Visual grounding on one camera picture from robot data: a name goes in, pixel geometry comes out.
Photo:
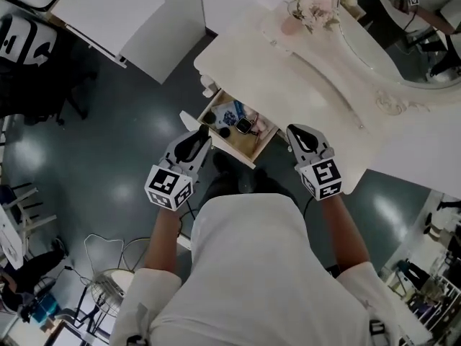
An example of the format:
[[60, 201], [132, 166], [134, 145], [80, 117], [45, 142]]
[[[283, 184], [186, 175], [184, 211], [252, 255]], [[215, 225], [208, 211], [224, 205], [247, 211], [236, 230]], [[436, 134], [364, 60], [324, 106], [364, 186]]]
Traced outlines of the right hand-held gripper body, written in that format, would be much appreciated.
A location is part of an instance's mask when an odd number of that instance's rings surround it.
[[342, 177], [335, 162], [335, 151], [322, 132], [306, 125], [299, 127], [298, 139], [288, 138], [302, 184], [321, 201], [342, 191]]

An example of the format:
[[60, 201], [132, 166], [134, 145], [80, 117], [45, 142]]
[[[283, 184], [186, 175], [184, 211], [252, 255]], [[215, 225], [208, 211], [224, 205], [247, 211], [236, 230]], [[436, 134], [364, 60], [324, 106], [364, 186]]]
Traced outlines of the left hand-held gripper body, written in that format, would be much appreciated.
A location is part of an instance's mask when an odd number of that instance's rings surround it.
[[210, 134], [208, 141], [200, 144], [198, 130], [174, 139], [151, 167], [144, 187], [151, 203], [176, 211], [193, 195], [199, 170], [212, 146]]

